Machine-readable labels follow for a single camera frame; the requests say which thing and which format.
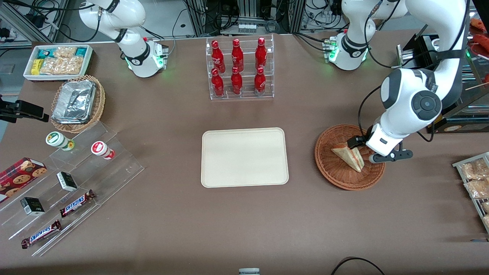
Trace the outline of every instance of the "red cookie box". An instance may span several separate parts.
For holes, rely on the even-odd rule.
[[[22,158],[0,173],[0,203],[47,171],[44,163]]]

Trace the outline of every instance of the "bottle lid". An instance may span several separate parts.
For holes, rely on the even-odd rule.
[[[59,146],[65,141],[65,136],[60,132],[51,132],[46,136],[46,143],[51,146]]]
[[[107,144],[105,144],[103,141],[96,141],[91,148],[92,153],[96,154],[97,156],[105,154],[107,149]]]

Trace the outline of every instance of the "brown table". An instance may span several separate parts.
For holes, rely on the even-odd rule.
[[[414,31],[379,32],[373,53],[393,62],[395,45]],[[116,44],[93,44],[91,75],[107,93],[102,121],[147,167],[45,256],[30,257],[0,229],[0,274],[329,274],[347,256],[386,274],[487,274],[484,228],[451,164],[489,151],[486,134],[406,139],[411,160],[388,163],[365,191],[345,191],[316,168],[317,137],[356,124],[358,105],[389,69],[370,58],[356,71],[324,63],[291,35],[275,36],[273,101],[211,102],[205,40],[178,41],[166,71],[137,78]],[[26,81],[20,99],[50,109],[59,83]],[[364,124],[383,112],[378,95]],[[206,189],[200,184],[201,136],[208,130],[280,127],[290,180],[281,186]],[[0,169],[21,157],[43,160],[50,123],[21,119],[0,143]],[[375,274],[348,263],[337,274]]]

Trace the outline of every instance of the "brown wicker basket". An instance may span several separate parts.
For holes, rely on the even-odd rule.
[[[346,142],[353,136],[359,136],[360,128],[349,124],[340,124],[324,131],[316,142],[314,156],[321,174],[332,184],[346,190],[364,190],[376,184],[385,170],[385,163],[373,164],[368,159],[374,152],[368,147],[359,147],[365,162],[361,173],[353,170],[346,162],[331,151],[331,148]]]
[[[76,81],[83,81],[83,80],[93,81],[97,85],[97,91],[95,92],[95,98],[93,102],[93,109],[92,109],[92,115],[90,121],[86,124],[61,124],[51,120],[51,122],[53,123],[54,127],[56,127],[56,129],[64,132],[77,134],[100,120],[100,117],[102,116],[102,112],[104,111],[104,104],[105,104],[104,87],[102,87],[100,82],[95,77],[90,75],[76,77],[68,80],[68,82],[76,82]],[[60,95],[60,91],[63,85],[61,85],[61,87],[58,89],[58,92],[54,96],[53,103],[51,104],[51,112],[53,112],[54,107],[56,107],[56,103],[58,102],[58,97]]]

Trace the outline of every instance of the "coca-cola bottle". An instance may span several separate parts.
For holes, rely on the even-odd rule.
[[[255,75],[255,95],[262,96],[265,93],[265,81],[267,78],[263,75],[263,67],[256,70]]]
[[[255,52],[255,67],[265,67],[267,65],[267,48],[265,48],[265,38],[258,38],[258,47]]]
[[[231,83],[233,84],[233,93],[240,95],[243,91],[243,78],[240,75],[240,70],[237,66],[233,67],[233,75],[231,76]]]
[[[238,70],[241,72],[245,69],[245,59],[243,57],[243,50],[240,47],[240,40],[233,39],[233,51],[231,53],[231,57],[233,58],[233,66],[238,67]]]
[[[217,71],[216,68],[212,68],[212,88],[214,89],[214,94],[217,97],[223,97],[224,96],[224,82],[222,81],[221,76],[219,75],[219,72]]]
[[[212,63],[214,63],[214,68],[219,70],[220,73],[224,73],[226,71],[226,66],[224,65],[224,55],[222,54],[222,51],[219,48],[219,43],[216,40],[213,40],[211,45],[212,45]]]

